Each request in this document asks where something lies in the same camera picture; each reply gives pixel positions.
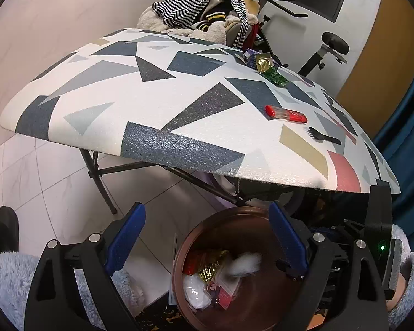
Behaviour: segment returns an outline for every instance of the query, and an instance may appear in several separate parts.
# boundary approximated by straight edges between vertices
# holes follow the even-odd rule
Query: wall
[[[327,54],[323,59],[325,68],[315,68],[308,77],[336,96],[351,73],[368,39],[381,0],[344,0],[336,23],[307,9],[292,4],[281,4],[296,13],[308,13],[307,18],[294,18],[271,4],[266,4],[260,17],[272,18],[263,30],[272,50],[283,63],[288,63],[294,71],[299,71],[305,62],[316,52],[326,31],[343,38],[350,46],[350,52],[344,56],[348,63],[341,65]]]
[[[0,7],[0,113],[47,66],[161,0],[5,0]],[[12,133],[0,127],[0,144]]]
[[[414,9],[408,0],[381,0],[370,37],[337,99],[372,138],[413,78]]]

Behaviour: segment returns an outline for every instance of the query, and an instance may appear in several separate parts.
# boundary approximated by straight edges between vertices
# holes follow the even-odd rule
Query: bike seat
[[[342,55],[346,55],[350,50],[350,47],[343,39],[331,32],[324,32],[322,35],[322,41],[324,44],[330,46],[333,50]]]

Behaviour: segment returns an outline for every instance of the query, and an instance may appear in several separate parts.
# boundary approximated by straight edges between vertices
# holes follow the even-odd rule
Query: black plastic fork
[[[317,139],[318,141],[329,141],[331,143],[335,143],[335,144],[342,144],[342,142],[334,137],[330,137],[329,135],[323,135],[321,132],[319,132],[318,130],[314,129],[313,127],[309,128],[308,133],[314,138]]]

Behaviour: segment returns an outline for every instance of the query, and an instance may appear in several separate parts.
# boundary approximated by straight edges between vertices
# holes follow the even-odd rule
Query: brown wall panel
[[[381,0],[371,34],[337,100],[374,137],[414,78],[414,9]]]

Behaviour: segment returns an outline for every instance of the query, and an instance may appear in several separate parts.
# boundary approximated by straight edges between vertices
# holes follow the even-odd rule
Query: blue curtain
[[[402,192],[393,200],[393,222],[414,251],[414,80],[373,142],[399,181]]]

